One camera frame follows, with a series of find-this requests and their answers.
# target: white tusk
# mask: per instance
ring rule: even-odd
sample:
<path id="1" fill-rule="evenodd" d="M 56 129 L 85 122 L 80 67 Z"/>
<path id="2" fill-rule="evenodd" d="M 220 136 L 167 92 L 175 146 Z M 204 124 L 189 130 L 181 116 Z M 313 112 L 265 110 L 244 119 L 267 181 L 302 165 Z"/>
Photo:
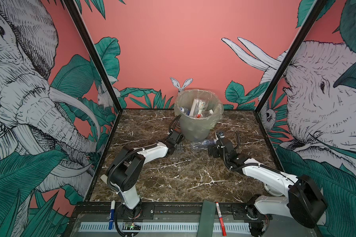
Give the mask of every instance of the white tusk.
<path id="1" fill-rule="evenodd" d="M 58 164 L 50 173 L 57 177 L 70 178 L 81 175 L 82 173 L 86 172 L 90 167 L 91 165 L 87 165 L 80 169 L 73 169 L 66 167 L 62 164 Z"/>
<path id="2" fill-rule="evenodd" d="M 86 115 L 88 115 L 92 121 L 94 121 L 95 126 L 96 126 L 96 130 L 98 132 L 98 140 L 100 138 L 100 126 L 98 123 L 98 120 L 96 119 L 94 113 L 82 102 L 78 101 L 76 98 L 69 96 L 66 93 L 63 93 L 53 87 L 50 87 L 50 91 L 49 91 L 49 97 L 52 101 L 54 102 L 62 102 L 62 103 L 66 103 L 68 105 L 74 106 L 78 109 L 80 109 L 81 111 L 85 112 Z"/>
<path id="3" fill-rule="evenodd" d="M 243 60 L 245 63 L 247 63 L 248 65 L 250 65 L 256 69 L 259 69 L 261 71 L 265 71 L 266 69 L 268 69 L 268 67 L 269 67 L 268 65 L 264 64 L 260 60 L 247 54 L 242 48 L 240 48 L 240 46 L 238 46 L 231 40 L 229 40 L 227 38 L 222 38 L 222 41 L 224 43 L 226 43 L 238 55 L 238 57 L 241 60 Z"/>
<path id="4" fill-rule="evenodd" d="M 241 37 L 237 38 L 247 49 L 254 55 L 256 58 L 261 60 L 264 64 L 267 64 L 268 66 L 278 69 L 279 66 L 281 65 L 281 62 L 277 59 L 274 59 L 267 55 L 264 51 L 262 51 L 257 45 L 253 44 L 251 41 L 248 41 L 246 39 L 243 39 Z"/>
<path id="5" fill-rule="evenodd" d="M 31 154 L 37 155 L 45 152 L 45 150 L 38 144 L 29 125 L 19 125 L 12 129 L 13 134 L 21 145 Z"/>

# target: plastic bottle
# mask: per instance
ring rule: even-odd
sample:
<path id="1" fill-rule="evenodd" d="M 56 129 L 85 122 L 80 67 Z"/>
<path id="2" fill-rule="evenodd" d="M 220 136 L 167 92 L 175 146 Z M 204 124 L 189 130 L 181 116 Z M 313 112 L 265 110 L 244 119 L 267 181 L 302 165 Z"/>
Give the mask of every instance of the plastic bottle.
<path id="1" fill-rule="evenodd" d="M 206 118 L 210 115 L 212 115 L 214 112 L 212 110 L 209 111 L 203 111 L 202 114 L 200 115 L 200 118 Z"/>
<path id="2" fill-rule="evenodd" d="M 188 110 L 187 108 L 185 108 L 185 107 L 179 107 L 179 109 L 180 109 L 182 112 L 184 112 L 185 114 L 190 115 L 190 110 Z"/>
<path id="3" fill-rule="evenodd" d="M 202 148 L 207 148 L 210 145 L 215 145 L 216 140 L 215 139 L 206 139 L 203 141 L 194 141 L 191 143 L 191 149 L 197 150 L 197 149 L 202 149 Z"/>

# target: rabbit ears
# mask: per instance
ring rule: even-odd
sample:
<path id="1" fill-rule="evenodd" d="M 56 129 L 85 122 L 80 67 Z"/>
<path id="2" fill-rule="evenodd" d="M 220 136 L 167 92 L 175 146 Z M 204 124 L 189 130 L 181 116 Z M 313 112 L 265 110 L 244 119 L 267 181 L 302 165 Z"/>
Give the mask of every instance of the rabbit ears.
<path id="1" fill-rule="evenodd" d="M 222 38 L 222 41 L 226 43 L 237 55 L 238 57 L 243 60 L 248 65 L 266 71 L 268 67 L 273 69 L 278 69 L 281 65 L 281 61 L 274 59 L 267 55 L 264 51 L 262 51 L 257 45 L 253 44 L 252 42 L 243 39 L 241 37 L 237 38 L 256 58 L 249 55 L 245 52 L 240 46 L 232 42 L 227 38 Z"/>
<path id="2" fill-rule="evenodd" d="M 189 78 L 185 81 L 185 83 L 183 83 L 183 86 L 181 87 L 181 85 L 179 84 L 179 82 L 175 79 L 175 78 L 170 78 L 171 82 L 173 83 L 173 86 L 178 88 L 178 89 L 184 89 L 185 87 L 187 87 L 188 85 L 190 85 L 190 83 L 192 83 L 193 79 Z"/>

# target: clear plastic bottle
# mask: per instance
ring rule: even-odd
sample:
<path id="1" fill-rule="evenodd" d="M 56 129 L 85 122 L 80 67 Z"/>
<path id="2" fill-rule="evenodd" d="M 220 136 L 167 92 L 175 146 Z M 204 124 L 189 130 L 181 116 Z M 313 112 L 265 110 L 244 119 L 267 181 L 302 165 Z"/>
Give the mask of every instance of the clear plastic bottle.
<path id="1" fill-rule="evenodd" d="M 197 149 L 202 149 L 202 148 L 207 148 L 210 145 L 215 145 L 216 140 L 215 139 L 206 139 L 203 141 L 194 141 L 191 143 L 191 149 L 197 150 Z"/>

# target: rabbit illustration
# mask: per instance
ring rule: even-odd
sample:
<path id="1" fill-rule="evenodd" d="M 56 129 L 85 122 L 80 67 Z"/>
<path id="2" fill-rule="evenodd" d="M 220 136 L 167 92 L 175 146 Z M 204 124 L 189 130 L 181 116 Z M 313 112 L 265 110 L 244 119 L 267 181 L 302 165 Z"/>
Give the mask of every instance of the rabbit illustration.
<path id="1" fill-rule="evenodd" d="M 176 79 L 174 79 L 174 78 L 170 78 L 171 79 L 171 82 L 173 83 L 173 86 L 174 87 L 176 87 L 176 88 L 178 88 L 178 93 L 179 92 L 182 92 L 184 89 L 185 89 L 185 87 L 187 87 L 188 85 L 190 85 L 191 83 L 192 83 L 192 81 L 193 81 L 193 79 L 192 78 L 189 78 L 189 79 L 187 79 L 186 81 L 185 81 L 185 83 L 183 83 L 183 86 L 181 87 L 181 85 L 179 84 L 179 82 L 176 80 Z"/>

